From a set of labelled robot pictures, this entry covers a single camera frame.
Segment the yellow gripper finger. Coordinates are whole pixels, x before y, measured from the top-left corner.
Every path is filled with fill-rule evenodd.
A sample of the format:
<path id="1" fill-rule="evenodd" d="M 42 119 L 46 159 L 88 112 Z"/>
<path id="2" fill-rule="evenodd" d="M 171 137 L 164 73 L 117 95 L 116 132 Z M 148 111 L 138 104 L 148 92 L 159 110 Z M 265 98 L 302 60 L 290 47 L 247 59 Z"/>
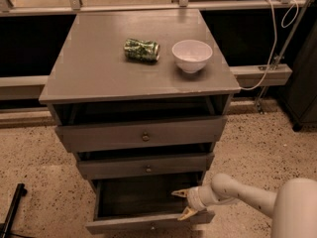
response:
<path id="1" fill-rule="evenodd" d="M 174 195 L 174 196 L 179 196 L 179 197 L 187 197 L 188 196 L 188 192 L 189 192 L 189 189 L 180 189 L 180 190 L 175 190 L 171 193 L 171 195 Z"/>
<path id="2" fill-rule="evenodd" d="M 183 210 L 183 212 L 178 217 L 178 220 L 179 221 L 186 220 L 186 219 L 194 216 L 196 213 L 197 213 L 197 210 L 195 210 L 189 206 L 186 206 L 185 209 Z"/>

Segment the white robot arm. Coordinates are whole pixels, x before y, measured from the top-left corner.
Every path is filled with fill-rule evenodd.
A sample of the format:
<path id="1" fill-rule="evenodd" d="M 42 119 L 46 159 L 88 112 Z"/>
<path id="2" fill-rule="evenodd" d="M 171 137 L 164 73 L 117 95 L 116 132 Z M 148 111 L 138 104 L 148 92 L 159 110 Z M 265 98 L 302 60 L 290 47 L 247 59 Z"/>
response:
<path id="1" fill-rule="evenodd" d="M 171 194 L 188 202 L 178 217 L 180 221 L 208 206 L 238 199 L 271 219 L 270 238 L 317 238 L 317 181 L 314 179 L 290 179 L 278 192 L 272 192 L 217 174 L 208 184 Z"/>

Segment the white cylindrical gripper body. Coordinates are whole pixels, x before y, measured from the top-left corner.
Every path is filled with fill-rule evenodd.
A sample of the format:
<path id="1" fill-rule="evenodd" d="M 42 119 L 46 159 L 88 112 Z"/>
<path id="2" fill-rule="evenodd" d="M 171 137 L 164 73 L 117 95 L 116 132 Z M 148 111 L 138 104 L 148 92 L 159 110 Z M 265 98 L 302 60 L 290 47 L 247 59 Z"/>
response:
<path id="1" fill-rule="evenodd" d="M 188 191 L 188 205 L 196 210 L 201 211 L 209 204 L 209 188 L 207 185 L 195 186 Z"/>

